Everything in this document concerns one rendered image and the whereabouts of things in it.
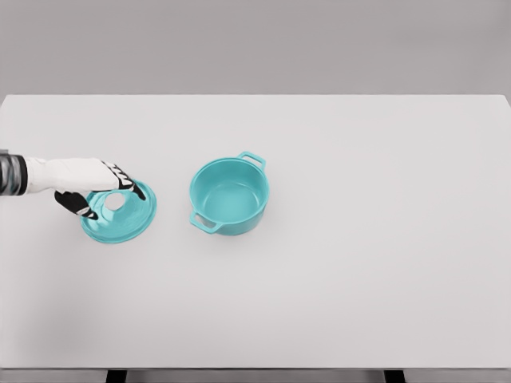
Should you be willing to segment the teal pot lid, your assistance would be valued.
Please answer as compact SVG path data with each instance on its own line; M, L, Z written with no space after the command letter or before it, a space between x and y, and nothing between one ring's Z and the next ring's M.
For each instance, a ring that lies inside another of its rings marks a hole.
M91 239L100 243L123 243L149 227L156 215L156 195L146 183L134 182L142 190L145 200L128 190L92 191L85 197L98 215L97 220L81 218L81 227ZM124 197L124 203L117 210L111 210L105 204L107 198L114 194Z

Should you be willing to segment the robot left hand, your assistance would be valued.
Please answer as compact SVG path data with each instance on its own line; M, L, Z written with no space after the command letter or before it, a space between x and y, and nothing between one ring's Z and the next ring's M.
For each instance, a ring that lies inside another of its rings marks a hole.
M57 180L53 194L57 203L67 211L80 217L98 220L97 213L90 207L85 192L109 192L127 190L133 192L142 201L144 192L116 164L96 158L59 160Z

